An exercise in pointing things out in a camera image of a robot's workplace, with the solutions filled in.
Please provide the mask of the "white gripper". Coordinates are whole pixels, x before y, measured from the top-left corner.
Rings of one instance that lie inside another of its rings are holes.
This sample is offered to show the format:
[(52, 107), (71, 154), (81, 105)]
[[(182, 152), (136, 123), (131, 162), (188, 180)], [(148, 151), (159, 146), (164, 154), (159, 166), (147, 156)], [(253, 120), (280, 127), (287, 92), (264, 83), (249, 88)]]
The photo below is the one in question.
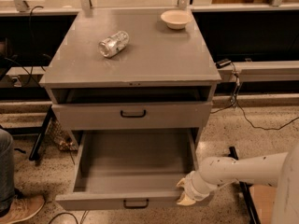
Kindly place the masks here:
[(192, 171), (181, 178), (177, 183), (178, 188), (184, 188), (177, 200), (178, 205), (190, 206), (195, 202), (201, 202), (209, 196), (209, 194), (218, 188), (217, 185), (209, 184), (198, 171)]

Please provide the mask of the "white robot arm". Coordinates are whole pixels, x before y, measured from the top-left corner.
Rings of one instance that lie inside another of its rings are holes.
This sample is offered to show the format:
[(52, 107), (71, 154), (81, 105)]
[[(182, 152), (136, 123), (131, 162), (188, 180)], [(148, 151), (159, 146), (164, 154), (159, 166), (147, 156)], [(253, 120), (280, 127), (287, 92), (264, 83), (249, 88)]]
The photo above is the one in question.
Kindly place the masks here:
[(277, 189), (271, 224), (299, 223), (299, 146), (288, 152), (237, 160), (207, 157), (179, 180), (178, 205), (201, 202), (212, 191), (235, 181)]

